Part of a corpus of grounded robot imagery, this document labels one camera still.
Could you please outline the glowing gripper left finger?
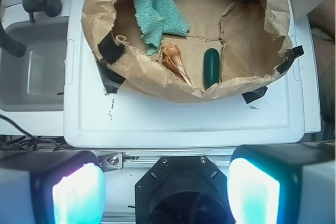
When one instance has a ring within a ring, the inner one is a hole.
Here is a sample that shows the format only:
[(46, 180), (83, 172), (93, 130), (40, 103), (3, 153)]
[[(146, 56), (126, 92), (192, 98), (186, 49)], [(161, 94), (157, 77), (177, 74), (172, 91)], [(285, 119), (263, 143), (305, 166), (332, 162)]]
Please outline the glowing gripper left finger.
[(100, 223), (105, 204), (92, 151), (1, 151), (1, 223)]

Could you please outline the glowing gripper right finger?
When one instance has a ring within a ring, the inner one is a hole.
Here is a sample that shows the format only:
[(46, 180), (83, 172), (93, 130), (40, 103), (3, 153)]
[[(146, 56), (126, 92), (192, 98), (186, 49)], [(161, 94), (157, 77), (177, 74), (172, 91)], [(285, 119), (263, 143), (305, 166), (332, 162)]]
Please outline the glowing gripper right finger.
[(236, 223), (335, 223), (335, 145), (241, 145), (227, 172)]

